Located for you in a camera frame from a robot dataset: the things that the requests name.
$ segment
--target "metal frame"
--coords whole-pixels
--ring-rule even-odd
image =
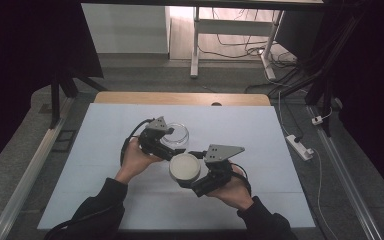
[[[275,80],[276,76],[273,72],[269,60],[270,49],[273,45],[274,37],[276,36],[279,27],[280,19],[283,11],[280,11],[274,22],[252,22],[252,21],[232,21],[219,19],[200,19],[199,7],[193,9],[194,19],[194,41],[191,57],[191,74],[190,77],[195,79],[198,77],[199,64],[199,49],[198,38],[199,34],[226,34],[226,35],[251,35],[251,36],[266,36],[269,37],[265,50],[260,53],[261,61],[264,65],[268,80]]]
[[[316,107],[314,106],[313,107],[307,106],[307,111],[312,118],[319,115],[317,113]],[[335,142],[331,137],[327,136],[326,132],[323,131],[321,127],[317,127],[317,133],[319,134],[319,137],[329,155],[329,158],[332,162],[332,165],[336,171],[336,174],[339,180],[342,183],[345,193],[347,194],[348,199],[350,200],[351,205],[353,206],[356,212],[356,215],[360,220],[361,226],[364,232],[366,233],[367,239],[370,239],[370,240],[383,239],[379,231],[379,227],[374,221],[373,216],[366,205],[366,202],[364,201],[363,197],[361,196],[360,192],[355,186],[355,183],[350,173],[348,172],[348,169],[344,161],[342,160],[340,153],[338,152],[335,146]]]
[[[21,177],[20,182],[15,188],[14,193],[2,211],[0,216],[0,240],[6,239],[12,226],[14,225],[15,219],[20,213],[20,210],[23,207],[27,196],[29,195],[33,184],[35,183],[36,178],[39,175],[39,172],[42,169],[42,166],[45,163],[49,152],[51,151],[52,145],[54,144],[55,139],[57,138],[62,126],[64,125],[73,102],[74,99],[72,98],[66,98],[64,101],[61,109],[61,118],[57,122],[54,129],[48,129],[46,132],[45,137],[42,139],[42,142],[40,143],[36,153],[30,161],[29,166],[27,167],[26,171]]]

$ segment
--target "white power strip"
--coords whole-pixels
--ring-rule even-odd
[[[313,149],[305,148],[304,145],[302,145],[301,142],[295,142],[295,136],[289,135],[286,137],[286,140],[288,140],[288,143],[295,149],[295,151],[299,154],[299,156],[302,158],[302,160],[307,161],[309,159],[313,158]]]

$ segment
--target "white tabletop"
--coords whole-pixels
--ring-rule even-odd
[[[160,116],[167,123],[186,125],[188,151],[207,150],[209,144],[245,147],[231,160],[247,171],[253,195],[292,227],[315,226],[273,107],[91,104],[38,228],[71,219],[87,197],[99,192],[106,177],[115,176],[120,148],[134,127]],[[167,161],[153,164],[130,182],[120,229],[245,228],[233,208],[180,188],[168,166]]]

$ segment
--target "wire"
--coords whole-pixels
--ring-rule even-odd
[[[238,18],[242,17],[243,15],[243,12],[245,11],[245,9],[242,9],[240,12],[239,12],[239,16],[236,17],[235,19],[233,20],[237,20]],[[220,17],[218,16],[217,12],[215,11],[214,8],[212,8],[212,13],[213,13],[213,19],[216,19],[215,17],[217,16],[217,19],[220,19]],[[267,43],[267,41],[261,41],[261,42],[249,42],[251,36],[248,38],[248,41],[246,43],[223,43],[221,40],[220,40],[220,35],[219,34],[216,34],[217,35],[217,40],[219,41],[220,45],[224,45],[224,46],[243,46],[245,45],[245,50],[246,50],[246,46],[248,44],[261,44],[261,43]]]
[[[286,131],[286,128],[285,128],[285,126],[283,126],[283,119],[282,119],[282,111],[281,111],[281,109],[280,109],[280,93],[281,93],[282,91],[279,91],[279,101],[278,101],[278,108],[279,108],[279,116],[280,116],[280,125],[282,126],[282,128],[283,128],[283,131],[285,131],[285,133],[286,134],[288,134],[288,136],[289,135],[291,135],[291,134],[289,134],[288,133],[288,131]]]
[[[283,101],[285,102],[285,105],[286,105],[286,108],[288,109],[289,113],[291,114],[292,116],[292,119],[294,120],[295,122],[295,125],[298,127],[298,130],[300,131],[301,133],[301,136],[299,136],[300,139],[304,138],[304,132],[302,131],[301,127],[299,126],[297,120],[295,119],[294,117],[294,114],[292,113],[291,109],[289,108],[289,105],[286,103],[286,99],[283,99]]]
[[[328,115],[322,117],[322,119],[328,118],[331,114],[332,114],[332,107],[330,107],[330,113]]]
[[[326,219],[323,216],[322,209],[320,208],[320,192],[321,192],[321,189],[322,189],[322,178],[323,178],[322,159],[320,158],[319,152],[316,149],[314,149],[314,148],[313,148],[313,150],[314,150],[314,152],[317,153],[317,157],[319,158],[319,163],[320,163],[319,164],[320,165],[320,182],[319,182],[319,190],[318,190],[318,194],[317,194],[317,207],[319,209],[320,215],[322,216],[323,222],[326,224],[326,227],[329,229],[329,231],[332,233],[332,235],[335,237],[335,239],[338,240],[338,238],[336,237],[335,233],[330,228],[329,224],[327,224]]]
[[[292,69],[291,71],[289,71],[287,74],[285,74],[285,76],[283,76],[282,78],[280,78],[280,79],[278,80],[278,82],[280,82],[280,81],[284,80],[285,78],[287,78],[287,77],[289,76],[289,74],[291,74],[291,73],[294,72],[295,70],[297,70],[297,69],[294,68],[294,69]],[[247,86],[247,87],[245,88],[244,93],[245,93],[245,94],[248,93],[248,90],[249,90],[249,89],[256,88],[256,87],[261,87],[261,86],[265,86],[265,85],[267,85],[267,84],[262,83],[262,84],[249,85],[249,86]]]
[[[246,173],[246,171],[243,167],[241,167],[239,164],[236,164],[236,163],[230,163],[230,164],[235,165],[236,167],[240,168],[242,170],[242,172],[245,174],[245,178],[248,180],[248,174]]]
[[[227,55],[223,55],[223,54],[220,54],[220,53],[216,53],[216,52],[207,52],[207,51],[204,51],[202,50],[199,45],[198,45],[198,49],[199,51],[203,52],[203,53],[207,53],[207,54],[213,54],[213,55],[217,55],[217,56],[221,56],[221,57],[226,57],[226,58],[243,58],[243,57],[247,57],[249,56],[249,54],[244,54],[244,55],[239,55],[239,56],[227,56]]]

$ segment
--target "cable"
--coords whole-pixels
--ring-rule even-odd
[[[129,145],[129,142],[130,142],[130,139],[133,137],[133,135],[136,133],[136,131],[145,123],[150,123],[152,122],[154,119],[146,119],[146,120],[143,120],[141,123],[139,123],[135,129],[133,129],[132,133],[129,135],[129,137],[126,138],[126,140],[124,141],[124,144],[123,144],[123,147],[121,148],[121,154],[120,154],[120,166],[123,164],[123,158],[124,158],[124,152],[126,151],[127,149],[127,146]],[[84,217],[81,217],[79,219],[72,219],[72,220],[68,220],[68,221],[65,221],[63,223],[60,223],[58,224],[57,226],[53,227],[46,235],[45,235],[45,238],[44,240],[50,240],[52,239],[52,237],[57,233],[59,232],[61,229],[65,228],[65,227],[68,227],[70,225],[73,225],[73,224],[76,224],[76,223],[79,223],[79,222],[83,222],[83,221],[86,221],[86,220],[89,220],[91,218],[94,218],[94,217],[98,217],[98,216],[101,216],[109,211],[111,211],[112,209],[114,208],[117,208],[118,206],[120,206],[121,203],[118,203],[118,204],[115,204],[115,205],[112,205],[112,206],[109,206],[108,208],[104,209],[104,210],[101,210],[101,211],[98,211],[98,212],[95,212],[95,213],[92,213],[92,214],[89,214],[89,215],[86,215]]]
[[[320,208],[320,192],[321,192],[321,189],[322,189],[322,178],[323,178],[322,159],[320,158],[319,152],[316,149],[314,149],[314,148],[313,148],[313,150],[314,150],[314,152],[317,153],[317,157],[319,158],[319,163],[320,163],[320,182],[319,182],[319,190],[318,190],[318,194],[317,194],[317,207],[319,209],[320,215],[322,216],[323,222],[326,224],[326,227],[329,229],[329,231],[332,233],[332,235],[335,237],[335,239],[338,240],[338,238],[336,237],[335,233],[329,227],[329,224],[327,224],[326,219],[323,216],[322,209]]]
[[[242,172],[245,174],[245,178],[248,180],[248,174],[246,173],[246,171],[243,167],[241,167],[240,165],[238,165],[236,163],[230,163],[230,164],[235,165],[236,167],[240,168],[242,170]]]
[[[328,118],[331,114],[332,114],[332,107],[330,107],[330,113],[328,115],[322,117],[322,119]]]
[[[227,55],[223,55],[223,54],[216,53],[216,52],[207,52],[207,51],[202,50],[202,49],[199,47],[199,45],[198,45],[198,49],[199,49],[199,51],[201,51],[201,52],[203,52],[203,53],[213,54],[213,55],[217,55],[217,56],[221,56],[221,57],[226,57],[226,58],[243,58],[243,57],[247,57],[247,56],[249,56],[248,53],[247,53],[247,54],[244,54],[244,55],[239,55],[239,56],[227,56]]]
[[[294,114],[292,113],[291,109],[289,108],[289,105],[286,103],[286,99],[283,100],[285,102],[285,105],[286,105],[286,108],[288,109],[289,113],[291,114],[292,116],[292,119],[294,120],[295,122],[295,125],[298,127],[298,130],[300,131],[301,133],[301,136],[299,136],[300,139],[304,138],[304,132],[302,131],[301,127],[299,126],[297,120],[295,119],[294,117]]]
[[[242,17],[243,15],[243,12],[245,11],[245,9],[242,9],[239,13],[240,13],[240,16],[236,17],[235,19],[233,20],[237,20],[238,18]],[[217,16],[217,19],[220,19],[220,17],[218,16],[218,14],[216,13],[215,9],[212,8],[212,14],[213,14],[213,19],[216,19],[215,16]],[[223,43],[221,40],[220,40],[220,36],[219,34],[216,34],[217,35],[217,40],[219,41],[220,45],[224,45],[224,46],[243,46],[245,45],[245,48],[248,44],[261,44],[261,43],[267,43],[267,41],[261,41],[261,42],[249,42],[251,36],[248,38],[248,42],[246,43]]]
[[[126,152],[127,146],[129,145],[130,139],[135,135],[135,132],[145,123],[150,123],[154,121],[155,119],[145,119],[141,123],[139,123],[135,129],[133,129],[132,133],[124,140],[123,147],[121,148],[120,153],[120,166],[123,165],[123,159],[124,159],[124,153]]]
[[[298,180],[299,180],[299,183],[301,184],[302,191],[304,192],[304,197],[305,197],[305,200],[307,201],[307,205],[310,208],[312,215],[314,216],[313,219],[316,221],[316,225],[319,226],[319,230],[322,233],[323,238],[325,240],[327,240],[326,233],[324,232],[323,228],[321,227],[321,224],[319,222],[319,218],[317,217],[316,213],[314,212],[313,206],[311,205],[310,200],[308,199],[307,190],[305,189],[304,184],[302,184],[302,181],[301,181],[301,178],[299,177],[299,175],[298,175]]]
[[[288,136],[289,136],[289,135],[291,135],[291,134],[289,134],[288,131],[286,131],[285,126],[283,126],[282,111],[281,111],[281,109],[280,109],[280,93],[281,93],[281,92],[282,92],[282,91],[279,91],[279,101],[278,101],[278,105],[279,105],[279,106],[278,106],[278,108],[279,108],[279,116],[280,116],[280,124],[281,124],[283,130],[285,131],[285,133],[288,134]]]
[[[77,224],[79,222],[84,222],[84,221],[89,220],[89,219],[94,218],[94,217],[98,217],[98,216],[104,215],[105,213],[107,213],[107,212],[109,212],[109,211],[111,211],[111,210],[121,206],[121,204],[123,204],[123,202],[120,202],[118,204],[112,205],[112,206],[110,206],[108,208],[105,208],[104,210],[98,211],[96,213],[92,213],[92,214],[86,215],[86,216],[81,217],[79,219],[72,219],[72,220],[68,220],[68,221],[65,221],[63,223],[60,223],[57,226],[53,227],[48,233],[46,233],[44,240],[51,240],[52,237],[54,237],[54,235],[56,233],[58,233],[59,231],[61,231],[63,228],[71,226],[71,225],[74,225],[74,224]]]
[[[285,74],[285,76],[283,76],[282,78],[280,78],[280,79],[278,80],[278,82],[280,82],[280,81],[284,80],[285,78],[287,78],[287,77],[289,76],[289,74],[291,74],[291,73],[294,72],[295,70],[297,70],[297,69],[294,68],[294,69],[292,69],[291,71],[289,71],[287,74]],[[248,90],[251,89],[251,88],[261,87],[261,86],[265,86],[265,85],[267,85],[267,84],[262,83],[262,84],[249,85],[249,86],[247,86],[247,87],[245,88],[244,93],[245,93],[245,94],[248,93]]]

